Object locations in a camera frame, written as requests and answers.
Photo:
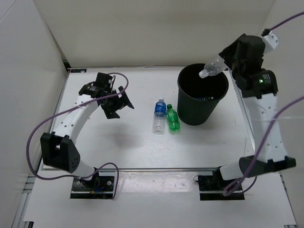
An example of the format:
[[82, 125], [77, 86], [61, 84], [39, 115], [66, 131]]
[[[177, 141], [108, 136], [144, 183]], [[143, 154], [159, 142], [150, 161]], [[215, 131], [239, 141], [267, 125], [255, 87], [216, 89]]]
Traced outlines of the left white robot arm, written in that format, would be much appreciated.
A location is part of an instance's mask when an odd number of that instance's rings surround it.
[[97, 177], [97, 170], [81, 160], [76, 140], [98, 107], [104, 110], [107, 119], [119, 118], [116, 112], [125, 106], [133, 108], [125, 90], [122, 86], [114, 90], [109, 82], [84, 85], [74, 106], [63, 112], [65, 118], [59, 126], [51, 133], [42, 134], [40, 145], [43, 163], [66, 171], [68, 177], [82, 180], [89, 190], [98, 188], [100, 179]]

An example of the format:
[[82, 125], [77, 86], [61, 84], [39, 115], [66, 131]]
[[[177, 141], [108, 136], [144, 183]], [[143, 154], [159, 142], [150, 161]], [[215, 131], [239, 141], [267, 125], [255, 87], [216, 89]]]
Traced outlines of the small blue label bottle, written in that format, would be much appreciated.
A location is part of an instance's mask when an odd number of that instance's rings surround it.
[[199, 101], [208, 102], [208, 101], [212, 101], [214, 99], [214, 97], [212, 97], [212, 96], [205, 96], [205, 97], [197, 97], [195, 99], [199, 100]]

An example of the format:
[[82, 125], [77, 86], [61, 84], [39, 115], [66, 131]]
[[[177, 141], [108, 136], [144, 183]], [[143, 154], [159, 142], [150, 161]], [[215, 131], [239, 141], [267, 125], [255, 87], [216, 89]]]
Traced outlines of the aluminium frame rail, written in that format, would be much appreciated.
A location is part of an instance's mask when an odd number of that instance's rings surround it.
[[187, 167], [187, 168], [119, 168], [120, 171], [211, 171], [216, 167]]

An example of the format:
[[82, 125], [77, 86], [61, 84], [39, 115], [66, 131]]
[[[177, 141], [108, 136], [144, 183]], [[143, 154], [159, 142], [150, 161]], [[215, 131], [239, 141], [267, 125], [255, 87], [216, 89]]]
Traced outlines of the clear plastic bottle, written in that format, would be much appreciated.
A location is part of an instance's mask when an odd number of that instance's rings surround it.
[[227, 66], [224, 62], [224, 59], [218, 56], [204, 65], [204, 68], [199, 72], [199, 77], [206, 78], [208, 76], [216, 76], [219, 73], [225, 71], [226, 68]]

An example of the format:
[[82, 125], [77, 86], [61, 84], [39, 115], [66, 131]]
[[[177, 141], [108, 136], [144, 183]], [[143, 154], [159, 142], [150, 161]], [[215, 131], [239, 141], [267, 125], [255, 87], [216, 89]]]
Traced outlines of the black plastic waste bin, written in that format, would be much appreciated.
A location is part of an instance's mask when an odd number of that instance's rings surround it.
[[228, 92], [228, 78], [223, 72], [206, 78], [199, 76], [204, 66], [202, 63], [188, 65], [178, 76], [177, 113], [188, 125], [205, 123]]

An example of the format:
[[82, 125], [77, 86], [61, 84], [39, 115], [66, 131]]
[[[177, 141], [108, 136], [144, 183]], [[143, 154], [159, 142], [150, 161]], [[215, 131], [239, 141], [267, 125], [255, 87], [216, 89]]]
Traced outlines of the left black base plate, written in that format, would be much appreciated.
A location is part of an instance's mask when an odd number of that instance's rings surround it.
[[117, 175], [113, 172], [99, 172], [95, 179], [74, 178], [71, 185], [71, 199], [112, 200], [116, 193]]

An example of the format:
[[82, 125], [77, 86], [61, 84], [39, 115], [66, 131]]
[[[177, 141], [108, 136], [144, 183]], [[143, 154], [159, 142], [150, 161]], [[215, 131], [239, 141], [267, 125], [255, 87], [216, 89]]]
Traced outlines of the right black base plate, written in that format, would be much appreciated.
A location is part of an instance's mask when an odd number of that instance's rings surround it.
[[226, 200], [244, 200], [243, 189], [240, 186], [230, 196], [223, 195], [224, 188], [234, 180], [219, 180], [213, 175], [196, 175], [193, 177], [194, 182], [199, 186], [200, 201], [226, 201]]

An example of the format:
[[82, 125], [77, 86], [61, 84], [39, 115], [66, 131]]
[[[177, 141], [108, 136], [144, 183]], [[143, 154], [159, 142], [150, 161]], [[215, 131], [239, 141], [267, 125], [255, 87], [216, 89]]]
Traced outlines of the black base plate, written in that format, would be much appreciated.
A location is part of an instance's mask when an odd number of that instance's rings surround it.
[[113, 172], [99, 172], [95, 179], [74, 178], [71, 185], [71, 199], [112, 200], [116, 193], [117, 175]]
[[230, 196], [223, 195], [224, 188], [234, 180], [219, 180], [213, 175], [196, 175], [193, 177], [194, 182], [199, 186], [200, 201], [226, 201], [226, 200], [244, 200], [243, 189], [240, 186]]

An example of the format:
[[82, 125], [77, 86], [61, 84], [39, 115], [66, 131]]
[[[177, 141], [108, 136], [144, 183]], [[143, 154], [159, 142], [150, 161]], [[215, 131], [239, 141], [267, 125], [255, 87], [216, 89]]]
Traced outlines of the green plastic bottle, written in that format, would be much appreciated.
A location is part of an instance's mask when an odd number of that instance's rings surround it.
[[166, 118], [171, 133], [178, 133], [180, 131], [180, 122], [177, 112], [173, 109], [171, 104], [167, 104]]

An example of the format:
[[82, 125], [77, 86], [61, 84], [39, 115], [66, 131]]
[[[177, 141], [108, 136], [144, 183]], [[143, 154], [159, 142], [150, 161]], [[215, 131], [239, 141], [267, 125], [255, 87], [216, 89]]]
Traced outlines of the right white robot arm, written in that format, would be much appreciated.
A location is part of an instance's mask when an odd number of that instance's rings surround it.
[[214, 186], [226, 189], [233, 179], [255, 177], [296, 166], [283, 145], [277, 117], [278, 86], [273, 71], [262, 68], [265, 51], [273, 50], [278, 39], [242, 34], [219, 56], [232, 71], [232, 77], [248, 109], [255, 142], [255, 154], [221, 166], [215, 172]]

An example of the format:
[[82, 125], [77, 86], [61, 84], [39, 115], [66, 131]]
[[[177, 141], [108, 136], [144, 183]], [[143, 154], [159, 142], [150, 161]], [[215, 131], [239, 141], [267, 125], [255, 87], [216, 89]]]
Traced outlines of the blue label clear bottle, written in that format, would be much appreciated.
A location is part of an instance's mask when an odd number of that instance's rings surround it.
[[155, 134], [163, 134], [166, 118], [166, 103], [161, 97], [155, 104], [152, 130]]

